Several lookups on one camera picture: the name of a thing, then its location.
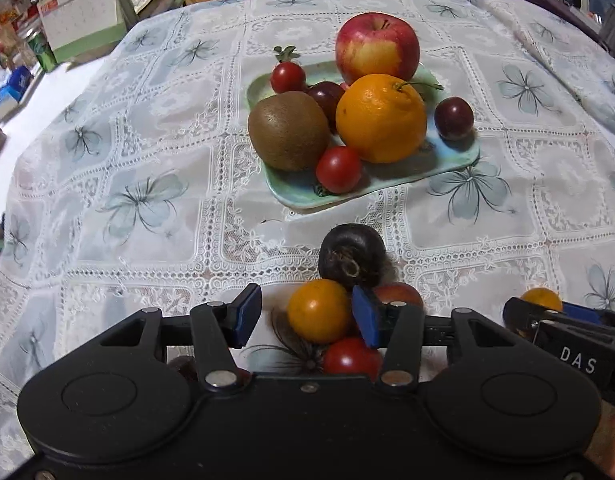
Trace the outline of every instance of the orange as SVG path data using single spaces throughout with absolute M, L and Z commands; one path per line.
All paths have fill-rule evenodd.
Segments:
M 521 300 L 544 306 L 549 310 L 558 310 L 559 312 L 563 310 L 563 303 L 558 294 L 544 286 L 529 289 L 521 296 Z
M 347 146 L 368 162 L 396 162 L 425 140 L 425 103 L 412 86 L 387 74 L 357 79 L 336 107 L 336 129 Z
M 287 304 L 290 326 L 311 343 L 328 344 L 345 337 L 351 318 L 350 297 L 333 280 L 303 283 Z

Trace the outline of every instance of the rectangular tray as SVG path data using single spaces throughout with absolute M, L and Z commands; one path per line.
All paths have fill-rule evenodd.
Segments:
M 343 81 L 334 61 L 303 66 L 309 85 L 320 81 Z M 435 85 L 439 82 L 423 65 L 419 65 L 414 80 Z M 282 204 L 298 210 L 323 208 L 345 202 L 350 198 L 390 186 L 398 186 L 406 182 L 415 182 L 428 176 L 459 170 L 472 164 L 479 155 L 479 144 L 476 136 L 465 142 L 444 142 L 439 136 L 434 124 L 434 109 L 436 105 L 449 97 L 446 91 L 436 90 L 428 86 L 414 87 L 425 100 L 428 127 L 426 142 L 414 155 L 391 164 L 363 163 L 363 177 L 359 184 L 349 193 L 341 195 L 320 196 L 315 191 L 317 184 L 313 170 L 286 172 L 270 168 L 265 163 L 265 177 L 270 191 Z M 257 77 L 247 89 L 247 101 L 250 110 L 261 99 L 274 95 L 270 87 L 270 74 Z M 339 136 L 332 136 L 332 144 L 343 144 Z

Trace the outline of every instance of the kiwi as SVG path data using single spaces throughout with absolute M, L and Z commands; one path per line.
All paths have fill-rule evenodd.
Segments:
M 314 168 L 331 138 L 321 107 L 303 92 L 283 92 L 259 101 L 247 128 L 258 156 L 283 171 Z

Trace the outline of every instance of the white table surface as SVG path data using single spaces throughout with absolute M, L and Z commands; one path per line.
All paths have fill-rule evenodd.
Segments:
M 30 100 L 14 117 L 1 123 L 8 139 L 0 154 L 0 222 L 18 157 L 81 94 L 104 61 L 97 59 L 69 70 L 63 63 L 41 78 Z

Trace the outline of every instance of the screw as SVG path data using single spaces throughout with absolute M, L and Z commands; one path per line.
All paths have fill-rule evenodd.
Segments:
M 214 370 L 205 376 L 205 381 L 215 388 L 226 388 L 236 384 L 236 374 L 229 370 Z
M 318 390 L 318 383 L 304 383 L 301 384 L 301 391 L 304 394 L 315 394 L 316 391 Z
M 389 370 L 381 375 L 381 381 L 388 386 L 407 386 L 414 381 L 414 377 L 405 370 Z

